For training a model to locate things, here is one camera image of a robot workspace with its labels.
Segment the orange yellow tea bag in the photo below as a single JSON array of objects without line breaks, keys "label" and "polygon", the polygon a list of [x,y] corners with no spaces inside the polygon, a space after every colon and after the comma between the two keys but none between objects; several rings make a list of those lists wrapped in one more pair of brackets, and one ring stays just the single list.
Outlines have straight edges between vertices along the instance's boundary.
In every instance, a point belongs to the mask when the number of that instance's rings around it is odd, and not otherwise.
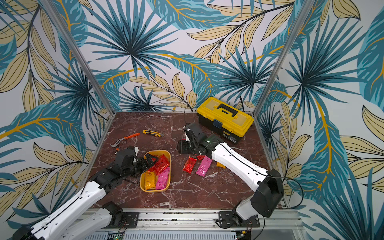
[{"label": "orange yellow tea bag", "polygon": [[220,164],[219,162],[217,162],[217,167],[220,167],[220,168],[223,168],[223,169],[226,168],[223,164]]}]

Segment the pink tea bag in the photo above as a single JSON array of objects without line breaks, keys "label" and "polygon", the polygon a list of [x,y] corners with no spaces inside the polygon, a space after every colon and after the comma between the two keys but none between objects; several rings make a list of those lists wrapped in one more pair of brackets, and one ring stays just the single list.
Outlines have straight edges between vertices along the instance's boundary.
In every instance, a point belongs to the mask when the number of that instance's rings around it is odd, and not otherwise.
[{"label": "pink tea bag", "polygon": [[157,183],[156,183],[156,190],[163,190],[168,185],[168,179],[169,179],[169,172],[170,168],[167,167],[164,171],[162,171],[158,175]]},{"label": "pink tea bag", "polygon": [[201,177],[204,177],[207,173],[207,171],[209,170],[211,164],[212,164],[212,159],[210,159],[209,157],[207,156],[204,156],[204,158],[202,159],[201,161],[201,164],[196,172],[197,175],[201,176]]}]

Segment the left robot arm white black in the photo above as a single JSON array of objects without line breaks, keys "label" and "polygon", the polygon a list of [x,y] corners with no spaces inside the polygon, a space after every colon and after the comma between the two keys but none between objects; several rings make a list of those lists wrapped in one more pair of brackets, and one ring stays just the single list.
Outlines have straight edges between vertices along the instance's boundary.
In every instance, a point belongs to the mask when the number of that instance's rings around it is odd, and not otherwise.
[{"label": "left robot arm white black", "polygon": [[158,157],[146,154],[138,157],[139,149],[129,146],[117,152],[106,168],[94,174],[85,186],[66,203],[31,227],[22,226],[14,232],[14,240],[82,240],[107,226],[126,224],[123,210],[113,202],[103,205],[96,213],[75,223],[94,203],[103,199],[128,178],[138,178],[158,162]]}]

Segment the red tea bag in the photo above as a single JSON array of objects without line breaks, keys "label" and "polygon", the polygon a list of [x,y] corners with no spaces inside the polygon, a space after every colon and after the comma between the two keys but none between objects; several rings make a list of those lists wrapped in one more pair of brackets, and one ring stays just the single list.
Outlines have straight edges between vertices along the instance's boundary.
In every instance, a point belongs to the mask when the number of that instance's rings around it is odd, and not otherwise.
[{"label": "red tea bag", "polygon": [[196,158],[193,158],[193,157],[189,157],[183,167],[183,171],[186,172],[186,173],[189,173],[191,174],[192,171],[193,171],[193,168],[195,166],[197,162],[197,159]]},{"label": "red tea bag", "polygon": [[170,161],[165,155],[159,156],[158,159],[158,162],[148,170],[148,172],[154,172],[157,176],[170,165]]},{"label": "red tea bag", "polygon": [[204,155],[198,155],[196,156],[196,158],[199,160],[199,161],[202,161],[206,156]]}]

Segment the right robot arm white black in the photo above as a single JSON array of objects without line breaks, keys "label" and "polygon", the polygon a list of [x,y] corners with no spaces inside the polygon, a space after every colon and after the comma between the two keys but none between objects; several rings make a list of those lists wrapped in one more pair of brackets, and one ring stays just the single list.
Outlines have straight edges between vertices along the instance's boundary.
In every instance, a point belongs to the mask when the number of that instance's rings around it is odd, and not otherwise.
[{"label": "right robot arm white black", "polygon": [[186,138],[178,142],[179,153],[207,156],[231,170],[254,191],[253,196],[235,206],[234,219],[245,221],[255,215],[272,215],[284,196],[283,178],[278,171],[250,162],[216,135],[207,136],[197,123],[185,125],[183,132]]}]

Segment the yellow plastic storage box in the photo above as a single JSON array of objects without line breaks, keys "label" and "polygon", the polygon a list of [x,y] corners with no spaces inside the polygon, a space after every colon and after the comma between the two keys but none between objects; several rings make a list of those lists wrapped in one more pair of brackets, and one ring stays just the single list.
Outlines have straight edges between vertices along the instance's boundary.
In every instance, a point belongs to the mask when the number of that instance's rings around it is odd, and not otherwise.
[{"label": "yellow plastic storage box", "polygon": [[171,183],[171,154],[166,150],[149,151],[150,159],[158,160],[154,167],[143,173],[140,177],[140,188],[147,193],[166,191]]}]

